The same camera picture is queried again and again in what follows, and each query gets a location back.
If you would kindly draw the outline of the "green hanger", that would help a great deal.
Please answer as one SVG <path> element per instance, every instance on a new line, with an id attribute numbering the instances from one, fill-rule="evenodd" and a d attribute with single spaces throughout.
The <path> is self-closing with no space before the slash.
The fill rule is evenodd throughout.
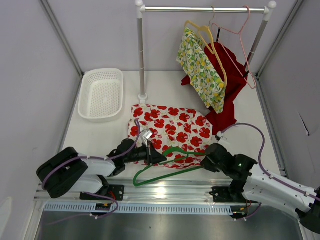
<path id="1" fill-rule="evenodd" d="M 205 155 L 203 152 L 185 151 L 180 147 L 169 147 L 166 151 L 164 151 L 163 155 L 166 157 L 167 155 L 172 154 L 174 152 L 177 152 L 177 153 L 180 153 L 180 154 L 185 154 L 186 156 L 178 158 L 178 159 L 175 159 L 175 160 L 166 161 L 164 163 L 161 163 L 160 165 L 162 166 L 162 165 L 167 164 L 167 163 L 182 161 L 182 160 L 185 160 L 186 158 L 188 158 L 190 155 L 194 155 L 196 157 L 203 157 Z M 143 174 L 144 172 L 146 172 L 147 170 L 149 170 L 150 168 L 152 168 L 153 166 L 154 165 L 152 165 L 152 164 L 151 165 L 147 165 L 144 169 L 138 171 L 135 174 L 135 176 L 133 177 L 133 180 L 132 180 L 132 183 L 133 183 L 133 185 L 135 187 L 141 187 L 141 186 L 144 186 L 144 185 L 147 185 L 147 184 L 151 184 L 151 183 L 159 181 L 159 180 L 167 179 L 167 178 L 174 177 L 174 176 L 177 176 L 177 175 L 182 175 L 182 174 L 185 174 L 185 173 L 188 173 L 188 172 L 192 172 L 192 171 L 196 171 L 196 170 L 199 170 L 199 169 L 202 168 L 201 166 L 195 166 L 195 167 L 192 167 L 192 168 L 186 168 L 186 169 L 183 169 L 181 171 L 169 173 L 169 174 L 166 174 L 166 175 L 163 175 L 163 176 L 158 176 L 158 177 L 155 177 L 155 178 L 152 178 L 152 179 L 149 179 L 149 180 L 138 182 L 138 177 L 141 174 Z"/>

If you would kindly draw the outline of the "red flower print cloth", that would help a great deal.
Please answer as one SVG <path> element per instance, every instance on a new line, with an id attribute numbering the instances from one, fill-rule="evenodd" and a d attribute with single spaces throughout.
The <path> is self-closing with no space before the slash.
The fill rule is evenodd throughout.
<path id="1" fill-rule="evenodd" d="M 131 118 L 128 123 L 128 137 L 135 140 L 138 127 L 141 130 L 150 129 L 150 141 L 157 152 L 163 154 L 170 148 L 180 148 L 186 153 L 171 152 L 167 161 L 160 167 L 170 169 L 186 169 L 199 166 L 204 159 L 202 155 L 212 142 L 213 125 L 200 112 L 189 108 L 160 106 L 151 104 L 136 104 L 131 107 Z"/>

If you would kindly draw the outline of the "lemon print skirt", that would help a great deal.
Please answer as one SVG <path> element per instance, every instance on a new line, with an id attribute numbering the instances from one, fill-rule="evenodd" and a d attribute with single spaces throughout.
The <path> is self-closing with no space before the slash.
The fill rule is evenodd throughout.
<path id="1" fill-rule="evenodd" d="M 220 114 L 224 110 L 226 85 L 205 53 L 204 43 L 197 34 L 184 28 L 176 61 L 190 79 L 207 108 Z"/>

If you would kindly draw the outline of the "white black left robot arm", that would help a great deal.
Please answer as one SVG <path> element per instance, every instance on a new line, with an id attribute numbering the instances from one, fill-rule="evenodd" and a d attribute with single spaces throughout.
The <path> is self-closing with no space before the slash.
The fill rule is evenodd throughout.
<path id="1" fill-rule="evenodd" d="M 138 147 L 136 141 L 127 138 L 106 158 L 80 155 L 73 147 L 67 147 L 42 164 L 36 175 L 52 199 L 79 193 L 81 200 L 120 201 L 124 187 L 109 184 L 108 177 L 118 176 L 129 163 L 144 162 L 153 166 L 166 160 L 150 141 Z"/>

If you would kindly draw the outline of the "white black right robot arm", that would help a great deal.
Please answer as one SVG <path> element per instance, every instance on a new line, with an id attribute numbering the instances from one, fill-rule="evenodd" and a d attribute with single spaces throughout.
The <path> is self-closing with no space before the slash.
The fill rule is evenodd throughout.
<path id="1" fill-rule="evenodd" d="M 313 233 L 320 232 L 320 191 L 264 169 L 244 154 L 232 155 L 218 143 L 205 150 L 201 166 L 231 178 L 227 187 L 213 187 L 216 203 L 260 203 L 287 213 Z"/>

